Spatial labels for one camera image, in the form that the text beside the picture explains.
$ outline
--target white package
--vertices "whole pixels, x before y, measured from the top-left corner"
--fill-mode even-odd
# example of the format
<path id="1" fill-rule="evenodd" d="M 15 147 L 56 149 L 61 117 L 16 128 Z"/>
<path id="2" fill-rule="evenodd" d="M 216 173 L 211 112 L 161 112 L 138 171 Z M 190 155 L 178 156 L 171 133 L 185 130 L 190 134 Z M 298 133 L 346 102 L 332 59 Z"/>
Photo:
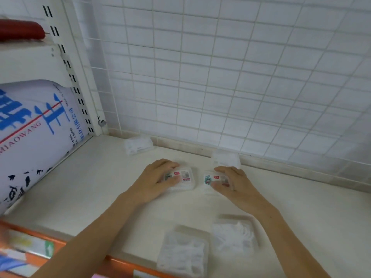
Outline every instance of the white package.
<path id="1" fill-rule="evenodd" d="M 173 187 L 170 187 L 169 190 L 192 190 L 196 186 L 192 169 L 190 167 L 175 168 L 165 174 L 164 180 L 175 176 L 180 176 L 181 180 Z"/>
<path id="2" fill-rule="evenodd" d="M 258 249 L 254 228 L 248 220 L 218 219 L 211 227 L 212 251 L 218 255 L 253 255 Z"/>
<path id="3" fill-rule="evenodd" d="M 206 240 L 170 231 L 165 234 L 157 270 L 183 278 L 207 276 L 209 244 Z"/>
<path id="4" fill-rule="evenodd" d="M 153 142 L 149 136 L 137 136 L 126 139 L 123 142 L 127 155 L 134 155 L 154 149 Z"/>
<path id="5" fill-rule="evenodd" d="M 214 171 L 206 171 L 204 172 L 203 178 L 203 191 L 205 194 L 219 194 L 210 186 L 211 182 L 214 181 L 219 181 L 223 186 L 229 187 L 231 190 L 233 190 L 233 186 L 229 183 L 229 178 L 227 175 Z"/>
<path id="6" fill-rule="evenodd" d="M 241 168 L 241 161 L 238 153 L 233 153 L 221 149 L 213 151 L 211 154 L 214 167 L 225 166 L 225 167 L 236 167 Z"/>

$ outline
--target white tile wall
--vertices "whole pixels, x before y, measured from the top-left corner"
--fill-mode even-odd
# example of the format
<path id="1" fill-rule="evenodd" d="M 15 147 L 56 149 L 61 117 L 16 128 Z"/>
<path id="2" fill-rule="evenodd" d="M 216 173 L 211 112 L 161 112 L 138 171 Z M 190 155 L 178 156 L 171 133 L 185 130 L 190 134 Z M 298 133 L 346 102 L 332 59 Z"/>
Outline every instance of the white tile wall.
<path id="1" fill-rule="evenodd" d="M 369 0 L 111 1 L 75 2 L 109 127 L 370 179 Z"/>

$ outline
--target left hand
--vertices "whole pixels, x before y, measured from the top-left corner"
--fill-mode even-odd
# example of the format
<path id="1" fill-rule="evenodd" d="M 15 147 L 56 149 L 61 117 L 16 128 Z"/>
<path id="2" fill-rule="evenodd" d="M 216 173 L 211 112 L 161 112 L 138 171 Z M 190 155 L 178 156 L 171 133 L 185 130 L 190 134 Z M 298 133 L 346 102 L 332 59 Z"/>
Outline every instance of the left hand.
<path id="1" fill-rule="evenodd" d="M 160 159 L 148 165 L 140 177 L 124 194 L 138 205 L 148 203 L 160 196 L 166 189 L 180 181 L 180 177 L 170 177 L 160 182 L 165 173 L 179 166 L 179 163 Z"/>

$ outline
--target forearm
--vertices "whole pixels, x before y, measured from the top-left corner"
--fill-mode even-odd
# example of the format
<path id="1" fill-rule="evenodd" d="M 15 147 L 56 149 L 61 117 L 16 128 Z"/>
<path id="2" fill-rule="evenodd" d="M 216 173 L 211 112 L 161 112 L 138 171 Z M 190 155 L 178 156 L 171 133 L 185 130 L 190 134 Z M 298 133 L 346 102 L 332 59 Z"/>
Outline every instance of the forearm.
<path id="1" fill-rule="evenodd" d="M 258 218 L 287 278 L 331 278 L 273 208 Z"/>
<path id="2" fill-rule="evenodd" d="M 125 193 L 44 264 L 32 278 L 91 278 L 115 237 L 136 209 Z"/>

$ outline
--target red product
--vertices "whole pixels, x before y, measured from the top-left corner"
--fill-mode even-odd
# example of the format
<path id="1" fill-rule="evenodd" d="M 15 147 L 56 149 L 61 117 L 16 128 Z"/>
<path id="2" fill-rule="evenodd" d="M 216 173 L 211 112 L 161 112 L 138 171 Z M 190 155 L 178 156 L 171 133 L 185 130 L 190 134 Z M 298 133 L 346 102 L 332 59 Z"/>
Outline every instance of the red product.
<path id="1" fill-rule="evenodd" d="M 0 41 L 41 40 L 45 38 L 44 29 L 33 21 L 0 19 Z"/>

